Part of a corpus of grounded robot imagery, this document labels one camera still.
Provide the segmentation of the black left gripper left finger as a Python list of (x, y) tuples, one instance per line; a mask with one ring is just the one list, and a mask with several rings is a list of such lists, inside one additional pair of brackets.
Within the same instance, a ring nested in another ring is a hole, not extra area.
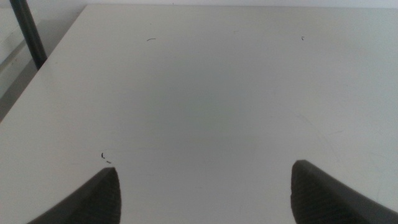
[(100, 170), (31, 224), (119, 224), (121, 190), (115, 168)]

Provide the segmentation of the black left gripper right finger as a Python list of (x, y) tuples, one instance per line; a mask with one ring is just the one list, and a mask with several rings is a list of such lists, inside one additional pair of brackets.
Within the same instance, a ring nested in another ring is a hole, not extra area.
[(365, 197), (309, 161), (292, 166), (290, 206), (296, 223), (397, 224), (397, 212)]

